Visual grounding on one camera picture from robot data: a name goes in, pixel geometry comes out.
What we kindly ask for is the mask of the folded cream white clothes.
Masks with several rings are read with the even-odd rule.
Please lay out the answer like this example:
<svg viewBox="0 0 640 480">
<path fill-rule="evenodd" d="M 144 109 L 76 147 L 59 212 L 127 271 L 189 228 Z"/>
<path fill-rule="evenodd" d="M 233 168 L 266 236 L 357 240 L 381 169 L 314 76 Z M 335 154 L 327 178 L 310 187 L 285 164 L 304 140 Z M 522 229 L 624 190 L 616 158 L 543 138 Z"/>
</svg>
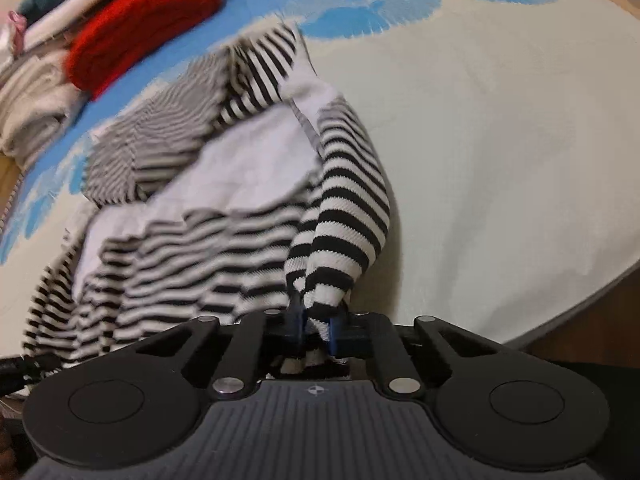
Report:
<svg viewBox="0 0 640 480">
<path fill-rule="evenodd" d="M 1 154 L 26 170 L 74 121 L 87 95 L 64 62 L 85 24 L 114 0 L 100 0 L 72 20 L 28 27 L 12 10 L 1 20 Z"/>
</svg>

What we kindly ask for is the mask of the black white striped garment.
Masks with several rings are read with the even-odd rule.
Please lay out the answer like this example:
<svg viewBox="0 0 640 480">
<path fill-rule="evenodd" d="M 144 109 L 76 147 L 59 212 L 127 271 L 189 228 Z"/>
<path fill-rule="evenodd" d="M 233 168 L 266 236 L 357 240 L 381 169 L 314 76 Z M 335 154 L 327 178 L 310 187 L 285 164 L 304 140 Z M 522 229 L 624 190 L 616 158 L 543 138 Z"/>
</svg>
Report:
<svg viewBox="0 0 640 480">
<path fill-rule="evenodd" d="M 23 339 L 66 366 L 270 309 L 294 314 L 317 363 L 392 218 L 366 128 L 288 23 L 196 58 L 107 126 L 81 193 Z"/>
</svg>

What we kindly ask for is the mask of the blue white patterned bedspread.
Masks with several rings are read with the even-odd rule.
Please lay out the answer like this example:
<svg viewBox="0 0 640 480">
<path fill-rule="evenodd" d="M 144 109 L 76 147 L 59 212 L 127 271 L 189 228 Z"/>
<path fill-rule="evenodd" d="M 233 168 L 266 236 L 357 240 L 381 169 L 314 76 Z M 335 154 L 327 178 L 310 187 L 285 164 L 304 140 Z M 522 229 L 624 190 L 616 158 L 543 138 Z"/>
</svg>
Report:
<svg viewBox="0 0 640 480">
<path fill-rule="evenodd" d="M 349 307 L 524 341 L 639 262 L 639 22 L 608 0 L 227 0 L 90 103 L 1 234 L 1 351 L 84 210 L 104 129 L 236 37 L 296 26 L 367 130 L 390 230 Z"/>
</svg>

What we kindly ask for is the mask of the folded red sweater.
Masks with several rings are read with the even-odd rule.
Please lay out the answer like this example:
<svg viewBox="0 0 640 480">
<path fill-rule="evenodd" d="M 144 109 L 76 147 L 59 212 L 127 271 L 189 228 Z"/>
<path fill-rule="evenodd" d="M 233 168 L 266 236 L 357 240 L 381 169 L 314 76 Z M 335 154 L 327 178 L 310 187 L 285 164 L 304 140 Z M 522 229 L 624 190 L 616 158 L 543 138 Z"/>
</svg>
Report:
<svg viewBox="0 0 640 480">
<path fill-rule="evenodd" d="M 222 0 L 114 0 L 74 39 L 65 61 L 67 79 L 96 99 L 137 62 L 221 6 Z"/>
</svg>

